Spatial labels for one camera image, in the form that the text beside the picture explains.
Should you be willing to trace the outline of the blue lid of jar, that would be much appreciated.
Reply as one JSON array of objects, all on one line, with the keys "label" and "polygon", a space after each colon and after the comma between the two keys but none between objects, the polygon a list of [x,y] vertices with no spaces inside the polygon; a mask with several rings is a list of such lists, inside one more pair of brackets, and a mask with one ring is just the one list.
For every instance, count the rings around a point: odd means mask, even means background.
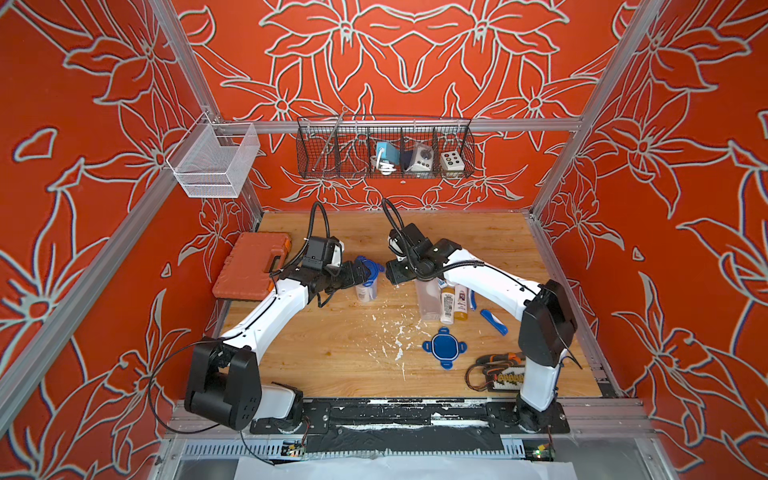
[{"label": "blue lid of jar", "polygon": [[362,284],[366,286],[376,283],[378,277],[385,271],[381,264],[362,255],[355,259],[355,264],[362,268]]},{"label": "blue lid of jar", "polygon": [[468,350],[467,344],[459,341],[446,326],[440,327],[430,340],[424,341],[421,348],[432,355],[444,370],[452,370],[456,360]]}]

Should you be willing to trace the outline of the clear jar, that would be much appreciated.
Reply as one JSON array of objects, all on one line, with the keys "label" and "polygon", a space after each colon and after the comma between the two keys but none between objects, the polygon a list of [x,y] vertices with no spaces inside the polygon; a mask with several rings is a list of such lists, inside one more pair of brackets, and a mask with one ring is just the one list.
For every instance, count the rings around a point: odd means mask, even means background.
[{"label": "clear jar", "polygon": [[441,288],[437,279],[416,280],[416,294],[420,318],[425,321],[439,321],[441,318]]},{"label": "clear jar", "polygon": [[362,303],[370,303],[378,296],[378,281],[369,280],[355,286],[357,300]]}]

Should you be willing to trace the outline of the orange cap lotion bottle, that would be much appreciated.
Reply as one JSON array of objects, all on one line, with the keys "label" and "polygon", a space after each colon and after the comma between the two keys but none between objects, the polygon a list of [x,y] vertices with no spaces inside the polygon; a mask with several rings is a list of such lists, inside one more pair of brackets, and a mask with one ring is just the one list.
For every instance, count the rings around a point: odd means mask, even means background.
[{"label": "orange cap lotion bottle", "polygon": [[463,285],[454,287],[454,313],[455,321],[465,321],[468,319],[469,309],[469,290]]}]

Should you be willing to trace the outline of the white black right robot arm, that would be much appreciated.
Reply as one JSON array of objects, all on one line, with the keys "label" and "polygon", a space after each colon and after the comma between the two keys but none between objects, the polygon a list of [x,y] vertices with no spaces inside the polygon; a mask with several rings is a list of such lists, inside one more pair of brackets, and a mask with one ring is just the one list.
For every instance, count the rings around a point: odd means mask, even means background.
[{"label": "white black right robot arm", "polygon": [[562,363],[577,330],[565,287],[554,280],[525,280],[448,239],[433,243],[413,223],[392,228],[389,248],[396,256],[386,264],[392,284],[440,278],[477,292],[520,322],[518,345],[525,373],[516,397],[517,424],[531,433],[549,426]]}]

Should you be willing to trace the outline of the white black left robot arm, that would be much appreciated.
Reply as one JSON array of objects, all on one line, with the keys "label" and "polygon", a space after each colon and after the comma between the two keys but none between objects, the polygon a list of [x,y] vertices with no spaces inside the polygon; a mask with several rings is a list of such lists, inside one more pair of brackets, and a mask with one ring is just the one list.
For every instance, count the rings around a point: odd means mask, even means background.
[{"label": "white black left robot arm", "polygon": [[184,409],[216,425],[241,431],[252,422],[301,421],[302,393],[265,385],[260,363],[271,343],[314,299],[324,306],[339,290],[364,284],[372,270],[362,259],[345,260],[337,238],[313,236],[298,259],[276,274],[272,292],[244,320],[192,354]]}]

